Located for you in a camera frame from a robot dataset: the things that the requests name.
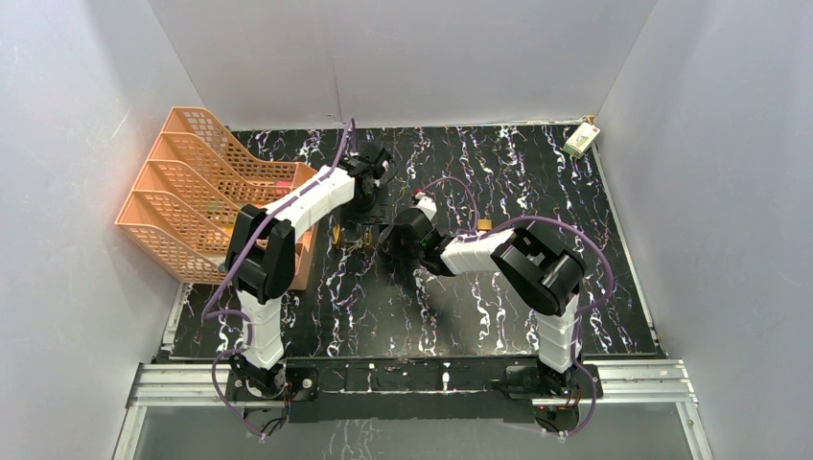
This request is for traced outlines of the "large brass padlock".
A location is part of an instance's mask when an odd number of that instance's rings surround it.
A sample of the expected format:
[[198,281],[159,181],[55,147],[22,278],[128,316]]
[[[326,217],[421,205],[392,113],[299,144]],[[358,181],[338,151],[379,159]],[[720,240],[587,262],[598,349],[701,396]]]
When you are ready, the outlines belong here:
[[334,252],[342,250],[344,245],[344,231],[341,225],[337,224],[331,229],[330,242]]

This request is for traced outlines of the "medium brass padlock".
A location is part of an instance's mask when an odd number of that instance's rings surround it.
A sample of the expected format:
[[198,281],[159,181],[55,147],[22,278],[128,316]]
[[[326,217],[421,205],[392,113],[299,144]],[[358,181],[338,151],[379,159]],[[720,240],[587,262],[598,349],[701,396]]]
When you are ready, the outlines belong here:
[[364,229],[360,237],[360,248],[363,250],[365,255],[371,255],[375,252],[375,236],[371,227]]

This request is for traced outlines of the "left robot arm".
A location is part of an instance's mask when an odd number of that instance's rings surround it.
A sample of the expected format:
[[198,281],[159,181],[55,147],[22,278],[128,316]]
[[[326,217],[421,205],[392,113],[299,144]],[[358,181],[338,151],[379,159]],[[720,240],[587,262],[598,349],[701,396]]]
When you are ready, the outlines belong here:
[[335,210],[358,225],[383,225],[388,216],[384,176],[391,153],[377,144],[326,165],[292,193],[263,207],[245,205],[231,235],[225,265],[241,302],[244,345],[230,364],[256,396],[285,390],[282,297],[303,263],[296,245]]

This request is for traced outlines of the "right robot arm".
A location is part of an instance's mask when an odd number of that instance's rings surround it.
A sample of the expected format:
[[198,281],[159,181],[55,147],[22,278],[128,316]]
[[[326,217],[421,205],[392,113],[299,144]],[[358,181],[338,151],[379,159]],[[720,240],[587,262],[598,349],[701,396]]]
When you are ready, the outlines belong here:
[[513,365],[499,386],[511,397],[564,397],[575,390],[582,346],[577,311],[587,271],[583,259],[537,219],[498,231],[452,235],[436,225],[432,198],[420,195],[381,233],[379,248],[436,276],[498,272],[533,311],[536,366]]

